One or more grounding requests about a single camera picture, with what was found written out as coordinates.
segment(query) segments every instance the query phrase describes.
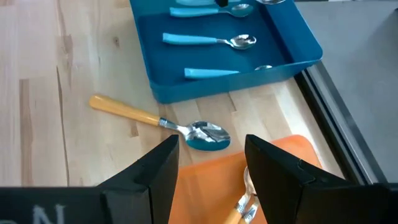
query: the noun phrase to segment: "yellow-handled spoon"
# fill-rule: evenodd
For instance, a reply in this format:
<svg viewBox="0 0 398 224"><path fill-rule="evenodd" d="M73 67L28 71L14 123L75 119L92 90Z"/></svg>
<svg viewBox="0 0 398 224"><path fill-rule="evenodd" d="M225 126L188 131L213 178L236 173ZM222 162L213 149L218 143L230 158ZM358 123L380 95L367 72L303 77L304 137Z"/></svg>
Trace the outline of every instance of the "yellow-handled spoon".
<svg viewBox="0 0 398 224"><path fill-rule="evenodd" d="M245 176L245 182L247 182L248 185L253 189L252 194L254 196L254 202L250 206L249 210L244 213L242 216L242 219L239 221L238 224L248 224L251 223L256 216L257 210L260 206L260 201L259 198L257 197L256 190L254 189L253 181L251 181L250 178L250 173L248 171L248 174Z"/></svg>
<svg viewBox="0 0 398 224"><path fill-rule="evenodd" d="M228 147L231 142L231 137L227 131L206 121L195 121L188 126L180 126L160 116L133 108L102 95L93 95L89 104L97 110L179 131L184 136L187 144L194 149L217 151Z"/></svg>
<svg viewBox="0 0 398 224"><path fill-rule="evenodd" d="M237 224L241 219L243 219L244 209L250 200L250 196L256 193L253 183L251 182L248 167L244 169L243 180L244 185L246 186L246 191L236 203L234 209L232 209L232 211L229 213L227 219L224 221L224 224Z"/></svg>

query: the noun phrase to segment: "stainless steel spoon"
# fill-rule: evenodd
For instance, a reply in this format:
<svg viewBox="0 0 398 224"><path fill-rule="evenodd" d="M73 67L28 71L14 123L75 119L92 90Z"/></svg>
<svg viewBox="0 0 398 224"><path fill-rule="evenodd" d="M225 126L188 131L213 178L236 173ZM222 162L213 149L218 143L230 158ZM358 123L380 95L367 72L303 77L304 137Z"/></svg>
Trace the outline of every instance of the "stainless steel spoon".
<svg viewBox="0 0 398 224"><path fill-rule="evenodd" d="M239 222L240 219L242 219L242 216L244 214L244 208L248 204L250 200L250 196L252 194L256 194L256 190L254 189L253 183L251 182L250 176L249 176L249 169L246 167L244 169L243 173L243 180L244 180L244 185L246 186L246 191L244 195L239 199L239 201L236 203L234 209L229 213L227 219L224 221L224 224L236 224Z"/></svg>
<svg viewBox="0 0 398 224"><path fill-rule="evenodd" d="M286 0L256 0L257 2L261 4L266 4L266 5L273 5L273 4L279 4L282 3Z"/></svg>
<svg viewBox="0 0 398 224"><path fill-rule="evenodd" d="M202 151L217 151L229 146L231 138L223 128L206 121L196 121L188 126L180 126L160 116L125 105L107 96L93 95L89 104L92 108L142 121L154 126L179 131L187 144Z"/></svg>
<svg viewBox="0 0 398 224"><path fill-rule="evenodd" d="M219 8L176 8L170 7L170 15L174 17L198 17L208 16L219 13L228 13L234 17L245 17L253 11L253 6L249 4L238 4L227 9Z"/></svg>
<svg viewBox="0 0 398 224"><path fill-rule="evenodd" d="M254 195L254 202L250 206L249 210L244 213L244 215L242 216L242 219L239 221L238 224L251 223L253 221L254 217L256 216L257 210L260 206L260 201L257 197L257 193L256 193L256 190L254 189L253 182L251 181L249 172L248 172L248 175L245 176L245 178L247 178L247 180L245 179L245 183L247 181L248 185L253 189L252 194Z"/></svg>
<svg viewBox="0 0 398 224"><path fill-rule="evenodd" d="M224 40L214 37L163 33L163 42L174 45L228 44L235 49L246 50L256 44L257 39L247 34L236 36L231 40Z"/></svg>
<svg viewBox="0 0 398 224"><path fill-rule="evenodd" d="M261 65L256 68L256 70L268 69L272 68L271 65ZM198 69L198 68L185 68L184 75L185 78L191 79L202 79L202 78L214 78L221 77L224 75L231 75L241 73L239 71L231 71L231 70L214 70L214 69Z"/></svg>

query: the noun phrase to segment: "utensil handle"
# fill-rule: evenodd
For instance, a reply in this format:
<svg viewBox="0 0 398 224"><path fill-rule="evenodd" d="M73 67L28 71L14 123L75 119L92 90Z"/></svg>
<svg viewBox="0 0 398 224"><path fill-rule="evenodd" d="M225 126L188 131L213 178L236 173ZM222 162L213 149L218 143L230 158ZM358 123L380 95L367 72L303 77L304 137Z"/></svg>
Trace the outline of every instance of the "utensil handle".
<svg viewBox="0 0 398 224"><path fill-rule="evenodd" d="M242 218L242 214L240 214L236 208L234 208L228 215L227 219L224 221L224 224L237 224L238 221Z"/></svg>
<svg viewBox="0 0 398 224"><path fill-rule="evenodd" d="M246 221L244 221L243 218L241 218L238 224L248 224L248 223Z"/></svg>
<svg viewBox="0 0 398 224"><path fill-rule="evenodd" d="M107 96L93 95L90 98L89 104L92 108L97 110L135 119L136 121L141 121L154 126L158 126L159 124L159 116L150 114L140 109L135 109Z"/></svg>
<svg viewBox="0 0 398 224"><path fill-rule="evenodd" d="M174 17L196 17L219 13L215 8L176 8L170 7L170 15Z"/></svg>
<svg viewBox="0 0 398 224"><path fill-rule="evenodd" d="M176 45L215 44L217 38L163 33L163 42Z"/></svg>
<svg viewBox="0 0 398 224"><path fill-rule="evenodd" d="M197 68L185 68L185 78L201 79L201 78L214 78L224 75L236 74L239 71L231 70L212 70L212 69L197 69Z"/></svg>

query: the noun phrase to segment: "black panel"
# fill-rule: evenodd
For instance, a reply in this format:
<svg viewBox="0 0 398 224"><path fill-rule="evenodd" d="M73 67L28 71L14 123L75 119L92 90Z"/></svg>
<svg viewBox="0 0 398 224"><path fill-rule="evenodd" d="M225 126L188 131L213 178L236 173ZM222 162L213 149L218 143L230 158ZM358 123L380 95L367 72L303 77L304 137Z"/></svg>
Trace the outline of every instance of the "black panel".
<svg viewBox="0 0 398 224"><path fill-rule="evenodd" d="M97 187L0 188L0 223L167 223L178 154L173 135Z"/></svg>
<svg viewBox="0 0 398 224"><path fill-rule="evenodd" d="M245 155L268 224L398 223L398 184L352 184L253 135Z"/></svg>

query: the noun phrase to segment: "yellow spoon handle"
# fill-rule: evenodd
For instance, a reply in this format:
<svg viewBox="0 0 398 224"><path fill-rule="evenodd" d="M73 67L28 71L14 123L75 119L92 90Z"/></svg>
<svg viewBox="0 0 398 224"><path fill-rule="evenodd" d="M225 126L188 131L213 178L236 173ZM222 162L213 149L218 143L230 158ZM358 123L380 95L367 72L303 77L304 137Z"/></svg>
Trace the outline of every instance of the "yellow spoon handle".
<svg viewBox="0 0 398 224"><path fill-rule="evenodd" d="M248 223L244 220L244 218L241 218L238 224L248 224Z"/></svg>
<svg viewBox="0 0 398 224"><path fill-rule="evenodd" d="M159 116L133 108L132 106L128 106L107 96L93 95L90 98L89 104L92 108L97 110L135 119L136 121L141 121L154 126L159 125Z"/></svg>
<svg viewBox="0 0 398 224"><path fill-rule="evenodd" d="M238 212L236 208L234 208L228 215L227 219L224 221L224 224L237 224L238 221L242 218L242 214Z"/></svg>

